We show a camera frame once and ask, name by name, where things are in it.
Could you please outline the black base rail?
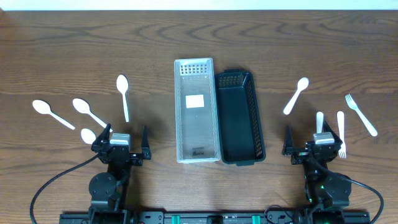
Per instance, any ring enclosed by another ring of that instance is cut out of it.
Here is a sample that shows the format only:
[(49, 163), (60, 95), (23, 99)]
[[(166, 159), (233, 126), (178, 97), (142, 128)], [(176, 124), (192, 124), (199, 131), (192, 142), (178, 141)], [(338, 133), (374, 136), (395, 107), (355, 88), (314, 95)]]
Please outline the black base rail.
[(164, 213), (164, 212), (90, 212), (64, 213), (59, 222), (63, 224), (126, 223), (126, 224), (229, 224), (229, 223), (319, 223), (319, 224), (363, 224), (370, 223), (368, 212), (317, 211), (306, 215), (302, 211), (281, 208), (263, 213)]

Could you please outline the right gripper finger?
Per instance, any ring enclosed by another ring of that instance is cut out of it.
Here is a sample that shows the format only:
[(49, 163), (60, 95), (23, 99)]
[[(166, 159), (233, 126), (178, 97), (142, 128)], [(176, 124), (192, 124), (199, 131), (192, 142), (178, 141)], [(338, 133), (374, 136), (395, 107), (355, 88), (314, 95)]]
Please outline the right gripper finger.
[(342, 143), (342, 140), (340, 139), (340, 137), (330, 128), (330, 125), (326, 121), (323, 122), (322, 128), (323, 128), (323, 132), (324, 133), (330, 133), (330, 135), (334, 139), (334, 143), (335, 144), (341, 144)]
[(290, 128), (290, 126), (287, 126), (283, 149), (293, 149), (293, 148), (294, 148), (294, 144), (293, 144), (291, 128)]

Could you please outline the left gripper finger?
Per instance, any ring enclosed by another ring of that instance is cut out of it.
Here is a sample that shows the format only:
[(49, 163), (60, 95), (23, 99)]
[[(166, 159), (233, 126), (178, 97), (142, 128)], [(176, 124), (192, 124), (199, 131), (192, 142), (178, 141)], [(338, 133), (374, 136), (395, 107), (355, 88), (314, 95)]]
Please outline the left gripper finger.
[(104, 128), (103, 132), (93, 141), (92, 146), (100, 146), (102, 143), (109, 142), (109, 134), (111, 130), (111, 124), (108, 123)]
[(144, 130), (143, 130), (143, 134), (142, 134), (141, 149), (142, 149), (143, 153), (150, 153), (150, 146), (149, 146), (146, 126), (144, 126)]

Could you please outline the dark green plastic basket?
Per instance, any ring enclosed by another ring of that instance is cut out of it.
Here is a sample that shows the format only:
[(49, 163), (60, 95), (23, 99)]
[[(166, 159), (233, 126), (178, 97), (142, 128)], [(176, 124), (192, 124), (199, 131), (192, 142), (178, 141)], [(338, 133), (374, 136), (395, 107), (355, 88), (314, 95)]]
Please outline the dark green plastic basket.
[(266, 158), (253, 75), (225, 70), (215, 76), (221, 156), (226, 164), (250, 166)]

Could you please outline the clear plastic basket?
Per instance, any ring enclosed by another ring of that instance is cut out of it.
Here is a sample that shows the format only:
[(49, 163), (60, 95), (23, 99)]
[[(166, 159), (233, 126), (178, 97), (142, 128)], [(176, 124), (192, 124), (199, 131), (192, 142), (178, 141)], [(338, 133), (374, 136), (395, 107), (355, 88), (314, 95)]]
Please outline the clear plastic basket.
[(177, 162), (221, 159), (212, 58), (174, 61)]

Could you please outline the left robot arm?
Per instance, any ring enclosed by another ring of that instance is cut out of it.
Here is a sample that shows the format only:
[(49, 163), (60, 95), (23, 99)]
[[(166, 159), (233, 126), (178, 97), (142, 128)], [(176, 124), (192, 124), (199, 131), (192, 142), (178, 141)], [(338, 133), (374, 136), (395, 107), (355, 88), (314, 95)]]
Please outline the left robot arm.
[(141, 153), (130, 152), (129, 134), (111, 134), (110, 130), (111, 125), (108, 124), (91, 145), (91, 150), (108, 169), (90, 180), (89, 223), (137, 223), (137, 216), (125, 209), (124, 203), (131, 167), (141, 166), (144, 160), (150, 160), (152, 157), (147, 128), (143, 130)]

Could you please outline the white spoon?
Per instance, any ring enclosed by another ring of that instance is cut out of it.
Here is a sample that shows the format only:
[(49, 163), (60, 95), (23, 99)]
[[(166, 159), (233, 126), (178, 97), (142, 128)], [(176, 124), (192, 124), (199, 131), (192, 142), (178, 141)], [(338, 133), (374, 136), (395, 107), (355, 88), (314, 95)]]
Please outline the white spoon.
[(34, 107), (34, 109), (40, 113), (40, 114), (48, 114), (50, 116), (52, 116), (53, 118), (55, 118), (58, 122), (62, 123), (64, 126), (74, 130), (75, 127), (70, 124), (68, 121), (64, 120), (63, 118), (61, 118), (60, 116), (58, 116), (57, 114), (55, 114), (52, 110), (50, 105), (43, 100), (34, 100), (32, 102), (32, 106)]
[(128, 123), (129, 122), (129, 112), (128, 112), (128, 107), (127, 107), (126, 92), (129, 88), (129, 84), (128, 84), (127, 78), (123, 74), (120, 74), (118, 76), (118, 78), (116, 80), (116, 87), (117, 87), (118, 91), (122, 94), (124, 117), (125, 117), (125, 121)]
[(82, 114), (88, 114), (103, 128), (107, 126), (107, 124), (104, 121), (99, 119), (99, 117), (97, 117), (94, 113), (91, 112), (90, 105), (85, 100), (81, 98), (74, 98), (72, 100), (72, 104), (74, 108), (77, 110), (77, 112)]
[(95, 133), (88, 128), (83, 128), (80, 132), (80, 135), (83, 142), (86, 144), (92, 144), (96, 140)]
[(293, 94), (289, 102), (286, 104), (283, 113), (288, 115), (291, 113), (299, 95), (309, 86), (309, 79), (307, 77), (302, 77), (297, 83), (296, 92)]

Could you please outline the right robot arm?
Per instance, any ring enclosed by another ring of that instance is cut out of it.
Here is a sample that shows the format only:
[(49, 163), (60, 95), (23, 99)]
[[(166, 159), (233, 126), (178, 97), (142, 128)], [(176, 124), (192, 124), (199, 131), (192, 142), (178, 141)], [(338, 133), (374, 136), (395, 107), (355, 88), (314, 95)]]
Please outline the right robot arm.
[(349, 205), (351, 183), (347, 176), (327, 168), (338, 155), (343, 141), (330, 128), (322, 124), (323, 131), (315, 133), (305, 147), (295, 147), (291, 128), (286, 127), (282, 155), (291, 157), (291, 164), (302, 165), (305, 176), (305, 196), (308, 207), (294, 211), (293, 223), (344, 223), (342, 209)]

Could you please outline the white fork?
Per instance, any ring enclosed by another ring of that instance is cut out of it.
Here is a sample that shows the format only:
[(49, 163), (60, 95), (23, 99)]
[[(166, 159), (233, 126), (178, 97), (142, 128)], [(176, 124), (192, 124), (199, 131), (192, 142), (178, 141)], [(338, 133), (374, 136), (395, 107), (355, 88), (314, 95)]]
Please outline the white fork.
[(350, 94), (345, 95), (345, 100), (346, 100), (348, 106), (357, 113), (357, 115), (363, 122), (364, 126), (370, 133), (370, 135), (373, 137), (376, 137), (378, 135), (376, 128), (371, 124), (371, 122), (367, 119), (367, 117), (365, 117), (365, 115), (361, 112), (361, 110), (359, 109), (358, 105), (356, 104), (356, 102), (354, 101), (352, 96)]
[(340, 139), (342, 140), (341, 149), (338, 154), (342, 159), (346, 159), (346, 144), (345, 144), (345, 114), (342, 111), (337, 112), (338, 131)]
[(321, 111), (316, 113), (316, 132), (321, 133), (323, 131), (323, 119), (324, 114)]

